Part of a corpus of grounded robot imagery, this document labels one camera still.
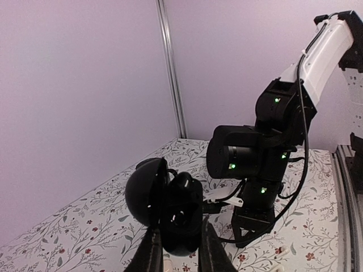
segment red flower print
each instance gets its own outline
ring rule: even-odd
[[[310,252],[305,257],[306,257],[306,259],[308,261],[311,261],[312,259],[315,259],[314,254],[313,253],[310,253]]]
[[[191,270],[191,268],[190,267],[188,267],[187,265],[183,265],[183,271],[184,272],[188,272],[188,271],[190,271]]]
[[[237,259],[239,259],[239,262],[243,262],[246,259],[245,255],[240,254]]]

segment floral tablecloth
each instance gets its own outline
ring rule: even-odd
[[[190,172],[202,181],[206,192],[236,186],[234,180],[212,179],[206,170],[205,141],[174,139],[149,157],[164,156],[170,168]],[[298,151],[293,156],[302,156]],[[296,187],[303,161],[289,164],[284,194]],[[124,197],[125,184],[135,165],[74,201],[28,232],[0,248],[0,272],[124,271],[145,233],[145,227],[130,215]],[[287,201],[276,199],[281,211]],[[238,271],[269,271],[281,263],[285,271],[337,271],[338,215],[335,186],[328,151],[310,150],[309,174],[302,193],[270,234],[246,248],[225,244]],[[232,207],[212,215],[220,236],[233,237]],[[290,253],[275,259],[279,247]],[[171,256],[174,271],[197,271],[197,254]]]

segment black mount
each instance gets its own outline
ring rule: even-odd
[[[355,151],[354,157],[346,157],[345,161],[356,194],[363,194],[363,139],[352,133],[351,146],[352,150]]]

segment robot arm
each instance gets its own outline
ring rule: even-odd
[[[352,148],[363,154],[363,23],[354,11],[318,16],[314,21],[321,25],[320,30],[300,61],[273,80],[258,98],[255,126],[219,126],[209,143],[207,169],[213,178],[247,180],[237,195],[243,206],[235,207],[232,217],[238,247],[255,239],[254,233],[270,231],[288,209],[290,203],[275,218],[273,203],[282,191],[290,153],[303,144],[324,86],[338,64],[351,95]],[[291,203],[297,194],[289,196]]]
[[[330,20],[318,16],[315,23],[326,28],[309,50],[302,63],[301,79],[311,101],[316,106],[322,91],[339,64],[348,83],[351,98],[351,128],[356,137],[363,138],[363,25],[354,11],[340,12]],[[282,82],[296,81],[297,64],[280,76]]]

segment white plastic clip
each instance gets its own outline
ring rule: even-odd
[[[282,264],[275,265],[269,272],[284,272],[285,268]]]

